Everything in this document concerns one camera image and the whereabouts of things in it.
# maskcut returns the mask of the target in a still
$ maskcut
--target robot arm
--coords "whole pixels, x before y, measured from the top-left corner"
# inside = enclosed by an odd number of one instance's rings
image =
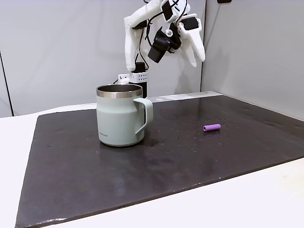
[[[126,33],[125,59],[127,70],[131,71],[131,73],[119,75],[119,83],[141,84],[144,87],[144,94],[146,94],[145,88],[148,81],[146,70],[149,67],[145,57],[159,63],[167,51],[175,53],[176,50],[181,48],[192,66],[196,67],[194,49],[199,59],[202,62],[205,61],[205,49],[200,38],[201,21],[196,14],[187,15],[189,11],[188,0],[151,0],[131,16],[124,18]],[[152,44],[149,39],[151,21],[160,15],[163,15],[169,27],[165,33],[160,28]],[[145,39],[148,39],[151,46],[148,55],[145,52],[141,53],[141,43],[143,42],[145,28]],[[138,57],[138,54],[136,55],[137,50],[139,50],[144,63],[136,62]]]

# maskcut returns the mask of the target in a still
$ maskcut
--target black cable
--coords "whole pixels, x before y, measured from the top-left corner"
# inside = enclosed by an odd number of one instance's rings
[[[2,70],[3,70],[3,75],[4,75],[6,90],[7,90],[7,92],[8,92],[9,105],[10,105],[11,115],[14,116],[14,110],[13,110],[13,105],[11,104],[10,92],[9,92],[8,82],[7,82],[6,76],[5,76],[5,71],[4,71],[4,66],[3,66],[1,51],[0,51],[0,61],[1,61],[1,64],[2,64]]]
[[[180,15],[180,17],[177,19],[175,26],[177,26],[179,24],[181,17],[184,16],[184,13],[186,12],[186,9],[187,9],[187,4],[188,4],[188,0],[186,0],[186,6],[184,8],[184,11]]]
[[[137,61],[137,58],[138,58],[138,53],[137,53],[137,56],[136,56],[136,58],[135,58],[135,63],[136,63],[136,61]]]
[[[168,8],[167,10],[170,10],[173,6],[175,6],[178,2],[179,2],[180,0],[177,0],[177,1],[175,1],[171,6],[170,6],[170,8]],[[150,41],[150,39],[149,39],[149,33],[150,33],[150,27],[151,27],[151,21],[154,19],[154,18],[156,18],[156,17],[158,17],[159,15],[161,15],[161,14],[163,14],[164,13],[164,11],[162,11],[162,12],[160,12],[160,13],[158,13],[158,14],[156,14],[156,15],[154,15],[153,17],[151,17],[151,19],[149,19],[148,21],[148,25],[147,25],[147,31],[146,31],[146,37],[145,37],[145,40],[147,39],[148,40],[148,43],[149,43],[149,45],[152,47],[152,44],[151,44],[151,41]]]
[[[142,30],[141,39],[140,39],[140,41],[139,41],[139,54],[141,55],[141,57],[142,57],[144,63],[145,63],[145,64],[147,65],[147,67],[148,67],[148,69],[146,69],[146,70],[149,70],[149,65],[148,65],[148,63],[146,62],[146,60],[143,58],[143,55],[142,55],[142,52],[141,52],[141,44],[142,44],[142,39],[143,39],[143,33],[144,33],[144,28],[143,28],[143,30]]]

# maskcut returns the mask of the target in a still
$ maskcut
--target stainless steel rim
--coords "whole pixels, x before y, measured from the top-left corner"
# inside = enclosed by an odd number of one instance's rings
[[[105,98],[130,98],[142,95],[143,88],[134,84],[103,85],[96,89],[96,94]]]

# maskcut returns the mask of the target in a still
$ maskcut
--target mug logo text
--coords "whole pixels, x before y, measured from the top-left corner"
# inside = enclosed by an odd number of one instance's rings
[[[100,134],[101,134],[102,136],[108,137],[106,134],[103,134],[103,133],[101,133],[101,132],[100,132]]]

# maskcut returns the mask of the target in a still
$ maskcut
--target mug handle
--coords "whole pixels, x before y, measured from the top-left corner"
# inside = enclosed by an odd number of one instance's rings
[[[141,103],[144,105],[146,109],[146,122],[144,125],[135,133],[140,134],[146,127],[149,127],[153,122],[153,103],[152,101],[144,98],[136,98],[134,99],[135,102]]]

